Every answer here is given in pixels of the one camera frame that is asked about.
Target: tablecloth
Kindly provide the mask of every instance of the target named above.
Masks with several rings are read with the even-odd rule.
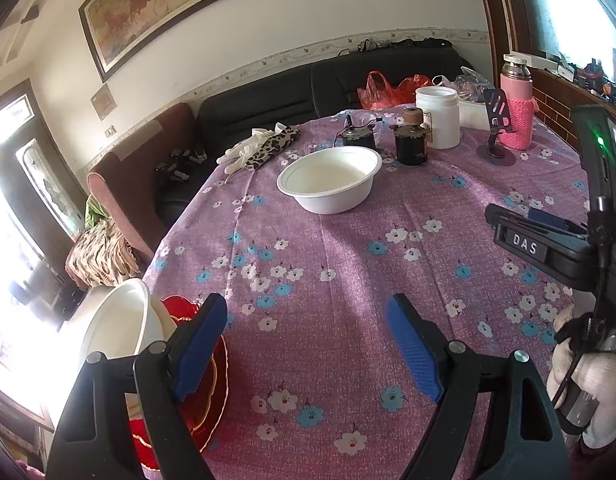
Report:
[[[572,291],[495,246],[483,213],[496,203],[585,221],[578,155],[537,122],[510,168],[481,160],[488,133],[465,129],[459,146],[407,168],[388,129],[400,110],[382,112],[384,164],[353,210],[314,215],[275,185],[332,145],[341,113],[300,126],[300,140],[254,173],[226,182],[219,167],[157,250],[144,278],[153,293],[227,300],[229,400],[204,452],[218,480],[400,477],[434,405],[386,327],[397,292],[448,338],[498,356],[524,349],[549,371],[551,321]],[[470,475],[486,407],[480,399],[457,478]]]

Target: blue gripper pad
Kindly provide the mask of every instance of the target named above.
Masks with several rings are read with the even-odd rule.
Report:
[[[178,402],[197,391],[214,348],[221,337],[228,309],[220,294],[210,294],[195,317],[181,325],[168,343],[174,341],[171,357],[176,356],[172,375],[175,379],[172,392]]]
[[[443,373],[446,362],[446,338],[434,323],[419,317],[403,294],[390,298],[386,319],[417,389],[433,402],[439,402],[444,394],[444,378],[440,372]]]

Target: silver bolt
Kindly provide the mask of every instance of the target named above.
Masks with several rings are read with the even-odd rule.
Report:
[[[453,354],[463,354],[466,351],[466,345],[461,341],[451,341],[448,343],[448,349]]]
[[[103,354],[101,352],[93,352],[92,354],[88,354],[88,357],[86,357],[86,361],[88,361],[91,365],[93,365],[101,361],[102,357],[103,357]]]
[[[155,341],[149,347],[149,351],[151,354],[162,354],[166,351],[166,342],[165,341]]]
[[[515,350],[515,361],[527,363],[530,361],[530,355],[528,355],[528,352],[524,352],[523,350]]]

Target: sofa backrest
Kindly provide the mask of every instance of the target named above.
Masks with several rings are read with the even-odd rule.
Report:
[[[470,66],[450,46],[421,46],[430,44],[438,41],[326,59],[222,92],[199,107],[195,135],[216,158],[253,128],[272,128],[277,122],[291,126],[361,108],[357,89],[366,86],[373,70],[396,86],[415,74],[454,80],[462,66]]]

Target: gloved hand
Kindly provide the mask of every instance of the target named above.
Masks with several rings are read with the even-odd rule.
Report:
[[[573,316],[570,306],[554,320],[554,330],[558,332]],[[546,388],[552,399],[572,363],[573,354],[568,347],[570,339],[558,345],[552,354],[552,370]],[[572,376],[577,386],[599,401],[599,406],[588,429],[583,433],[584,444],[598,449],[611,444],[616,439],[616,355],[585,354]],[[565,399],[567,390],[557,403],[559,407]]]
[[[252,135],[248,139],[236,144],[230,150],[226,150],[226,154],[217,159],[217,164],[222,164],[236,158],[235,162],[224,168],[224,173],[226,175],[237,173],[237,171],[242,170],[246,166],[246,161],[257,153],[270,137],[283,132],[285,129],[286,127],[281,123],[275,125],[274,132],[262,128],[253,128]]]

